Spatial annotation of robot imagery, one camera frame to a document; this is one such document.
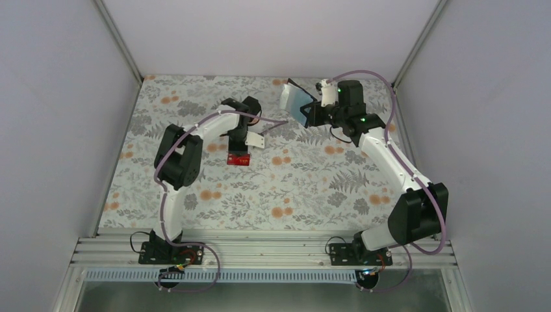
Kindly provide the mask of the red credit card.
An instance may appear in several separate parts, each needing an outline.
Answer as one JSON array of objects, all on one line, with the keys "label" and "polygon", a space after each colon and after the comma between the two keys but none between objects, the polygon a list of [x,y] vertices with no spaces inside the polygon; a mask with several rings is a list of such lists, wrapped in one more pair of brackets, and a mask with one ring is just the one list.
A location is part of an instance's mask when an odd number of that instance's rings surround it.
[{"label": "red credit card", "polygon": [[230,166],[249,166],[250,157],[249,153],[229,153],[226,163]]}]

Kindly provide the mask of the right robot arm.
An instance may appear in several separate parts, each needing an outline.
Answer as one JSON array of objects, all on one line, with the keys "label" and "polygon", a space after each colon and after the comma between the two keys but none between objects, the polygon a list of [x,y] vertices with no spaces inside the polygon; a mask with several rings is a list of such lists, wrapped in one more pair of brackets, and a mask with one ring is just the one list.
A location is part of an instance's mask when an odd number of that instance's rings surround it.
[{"label": "right robot arm", "polygon": [[306,125],[342,129],[373,160],[389,185],[401,192],[384,223],[354,235],[353,259],[367,265],[384,248],[414,244],[435,234],[445,240],[447,188],[421,174],[391,139],[388,125],[377,114],[366,111],[362,84],[356,80],[333,84],[324,79],[316,89],[322,99],[301,109],[307,117]]}]

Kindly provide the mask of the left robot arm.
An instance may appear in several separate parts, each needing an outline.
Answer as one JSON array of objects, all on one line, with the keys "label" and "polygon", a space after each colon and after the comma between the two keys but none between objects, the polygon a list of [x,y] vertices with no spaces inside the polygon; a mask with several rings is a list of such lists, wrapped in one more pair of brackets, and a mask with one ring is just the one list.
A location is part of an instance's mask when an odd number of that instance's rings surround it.
[{"label": "left robot arm", "polygon": [[243,101],[228,98],[217,108],[216,115],[196,125],[169,125],[163,134],[154,167],[156,180],[163,183],[168,194],[162,201],[159,223],[142,244],[141,264],[182,263],[200,252],[199,247],[181,247],[181,219],[184,210],[182,189],[189,187],[200,173],[203,145],[220,136],[228,137],[227,164],[247,166],[248,148],[264,147],[264,138],[249,127],[261,115],[257,99],[248,96]]}]

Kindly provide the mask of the black leather card holder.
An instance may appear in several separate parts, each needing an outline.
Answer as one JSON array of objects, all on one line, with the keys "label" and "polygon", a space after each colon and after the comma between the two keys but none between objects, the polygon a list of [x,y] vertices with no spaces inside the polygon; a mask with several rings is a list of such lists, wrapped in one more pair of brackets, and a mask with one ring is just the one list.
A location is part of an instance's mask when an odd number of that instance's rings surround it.
[{"label": "black leather card holder", "polygon": [[304,128],[308,128],[309,111],[317,99],[291,78],[283,86],[279,108],[287,111]]}]

